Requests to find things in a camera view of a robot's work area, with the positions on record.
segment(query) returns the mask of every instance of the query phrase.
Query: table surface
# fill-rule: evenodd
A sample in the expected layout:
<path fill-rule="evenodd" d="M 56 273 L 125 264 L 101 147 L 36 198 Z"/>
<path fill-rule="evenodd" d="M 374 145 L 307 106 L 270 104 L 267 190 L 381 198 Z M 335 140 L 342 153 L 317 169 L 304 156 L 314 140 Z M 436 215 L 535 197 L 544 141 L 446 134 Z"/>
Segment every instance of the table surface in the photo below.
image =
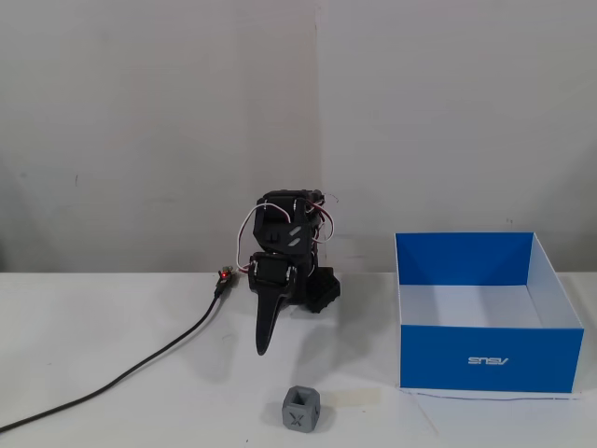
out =
<path fill-rule="evenodd" d="M 560 277 L 585 339 L 575 393 L 559 399 L 398 389 L 393 273 L 342 275 L 342 296 L 320 315 L 283 310 L 259 357 L 257 296 L 243 278 L 186 343 L 96 399 L 0 435 L 0 447 L 594 447 L 597 273 Z M 0 274 L 0 426 L 79 398 L 161 348 L 203 315 L 216 278 Z M 292 385 L 321 392 L 312 434 L 282 426 Z"/>

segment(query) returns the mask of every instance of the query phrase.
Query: gray cube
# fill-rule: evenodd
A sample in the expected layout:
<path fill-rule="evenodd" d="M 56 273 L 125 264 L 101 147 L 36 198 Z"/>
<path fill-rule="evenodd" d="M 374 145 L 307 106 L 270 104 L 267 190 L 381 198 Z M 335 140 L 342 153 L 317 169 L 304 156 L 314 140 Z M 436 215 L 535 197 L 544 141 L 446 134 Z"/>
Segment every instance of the gray cube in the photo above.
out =
<path fill-rule="evenodd" d="M 311 432 L 317 425 L 321 403 L 319 392 L 310 387 L 295 385 L 288 389 L 282 405 L 282 422 L 293 431 Z"/>

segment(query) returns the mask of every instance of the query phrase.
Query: white wall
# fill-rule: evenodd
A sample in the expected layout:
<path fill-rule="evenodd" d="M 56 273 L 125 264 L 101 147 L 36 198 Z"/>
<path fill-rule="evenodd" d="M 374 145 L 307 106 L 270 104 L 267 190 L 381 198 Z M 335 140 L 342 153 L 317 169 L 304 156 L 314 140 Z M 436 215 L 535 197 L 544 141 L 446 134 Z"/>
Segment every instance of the white wall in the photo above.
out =
<path fill-rule="evenodd" d="M 321 0 L 328 262 L 392 271 L 395 231 L 537 231 L 597 270 L 597 2 Z"/>
<path fill-rule="evenodd" d="M 0 267 L 211 271 L 257 197 L 323 180 L 339 270 L 393 270 L 394 231 L 508 229 L 597 270 L 596 18 L 593 0 L 2 1 Z"/>
<path fill-rule="evenodd" d="M 321 186 L 314 13 L 313 0 L 0 2 L 1 268 L 231 263 L 258 197 Z"/>

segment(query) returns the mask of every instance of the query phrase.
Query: cable connector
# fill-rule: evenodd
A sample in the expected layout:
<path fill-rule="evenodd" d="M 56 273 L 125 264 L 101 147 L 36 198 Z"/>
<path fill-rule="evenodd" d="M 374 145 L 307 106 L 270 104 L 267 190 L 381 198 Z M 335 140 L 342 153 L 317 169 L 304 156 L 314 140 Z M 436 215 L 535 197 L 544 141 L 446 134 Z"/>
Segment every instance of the cable connector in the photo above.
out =
<path fill-rule="evenodd" d="M 221 271 L 217 272 L 220 278 L 217 280 L 217 284 L 215 284 L 215 292 L 214 297 L 220 297 L 226 289 L 228 289 L 232 285 L 232 279 L 236 272 L 232 266 L 224 266 Z"/>

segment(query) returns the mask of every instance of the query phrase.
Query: open box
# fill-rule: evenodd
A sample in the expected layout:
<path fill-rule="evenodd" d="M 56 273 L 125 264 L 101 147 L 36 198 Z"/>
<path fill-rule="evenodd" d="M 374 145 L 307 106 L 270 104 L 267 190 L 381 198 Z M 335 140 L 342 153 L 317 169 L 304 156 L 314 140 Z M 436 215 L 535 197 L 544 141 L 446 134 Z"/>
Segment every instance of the open box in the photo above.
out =
<path fill-rule="evenodd" d="M 397 233 L 400 386 L 571 392 L 583 328 L 534 233 Z"/>

